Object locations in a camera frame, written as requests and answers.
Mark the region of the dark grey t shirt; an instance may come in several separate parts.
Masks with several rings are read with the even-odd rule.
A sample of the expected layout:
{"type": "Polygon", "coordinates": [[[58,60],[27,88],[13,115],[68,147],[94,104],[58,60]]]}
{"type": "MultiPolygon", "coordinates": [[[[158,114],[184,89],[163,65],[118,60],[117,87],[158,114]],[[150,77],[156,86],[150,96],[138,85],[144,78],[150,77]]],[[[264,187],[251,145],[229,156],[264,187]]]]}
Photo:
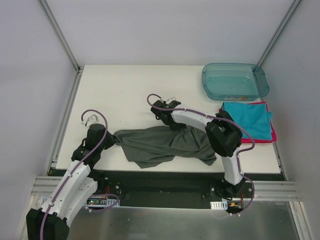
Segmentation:
{"type": "Polygon", "coordinates": [[[175,157],[196,158],[211,166],[217,159],[207,134],[195,127],[171,130],[168,126],[123,129],[113,134],[129,162],[140,168],[152,168],[175,157]]]}

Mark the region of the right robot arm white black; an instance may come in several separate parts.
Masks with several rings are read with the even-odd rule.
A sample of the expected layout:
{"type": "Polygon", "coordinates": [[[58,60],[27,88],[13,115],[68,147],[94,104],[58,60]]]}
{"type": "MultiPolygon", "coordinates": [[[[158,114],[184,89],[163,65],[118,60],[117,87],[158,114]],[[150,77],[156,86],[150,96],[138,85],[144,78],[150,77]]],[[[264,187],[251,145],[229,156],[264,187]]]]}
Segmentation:
{"type": "Polygon", "coordinates": [[[183,107],[176,100],[169,103],[157,100],[150,106],[155,118],[171,130],[193,127],[205,133],[211,148],[221,157],[224,169],[223,183],[216,188],[216,195],[231,200],[242,193],[245,178],[239,159],[239,147],[243,134],[227,111],[220,110],[211,118],[207,114],[183,107]]]}

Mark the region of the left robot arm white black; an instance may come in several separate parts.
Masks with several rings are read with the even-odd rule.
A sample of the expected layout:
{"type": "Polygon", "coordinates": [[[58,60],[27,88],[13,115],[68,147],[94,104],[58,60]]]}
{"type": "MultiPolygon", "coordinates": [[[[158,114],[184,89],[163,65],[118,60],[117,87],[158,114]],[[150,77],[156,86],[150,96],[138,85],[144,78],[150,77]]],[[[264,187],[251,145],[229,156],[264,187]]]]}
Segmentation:
{"type": "Polygon", "coordinates": [[[93,195],[104,194],[104,173],[95,170],[102,151],[115,144],[113,136],[100,123],[91,124],[86,137],[73,152],[71,162],[51,195],[40,207],[26,215],[30,240],[65,240],[75,216],[93,195]]]}

